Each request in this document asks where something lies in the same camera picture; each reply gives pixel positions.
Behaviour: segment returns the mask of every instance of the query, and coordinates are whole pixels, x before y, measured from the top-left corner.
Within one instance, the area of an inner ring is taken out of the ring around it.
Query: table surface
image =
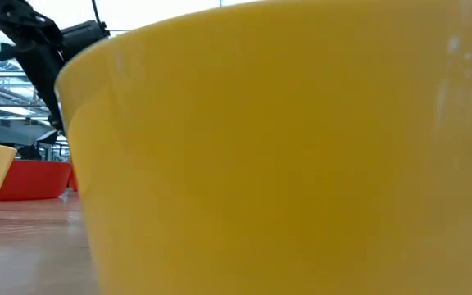
[[[0,202],[0,295],[98,294],[77,195]]]

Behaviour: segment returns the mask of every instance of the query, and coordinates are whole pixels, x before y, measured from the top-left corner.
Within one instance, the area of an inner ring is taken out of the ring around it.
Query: red bowl
[[[65,192],[70,163],[14,160],[0,189],[0,201],[42,200]]]
[[[75,179],[74,168],[70,170],[69,188],[72,188],[74,192],[78,191],[78,182]]]

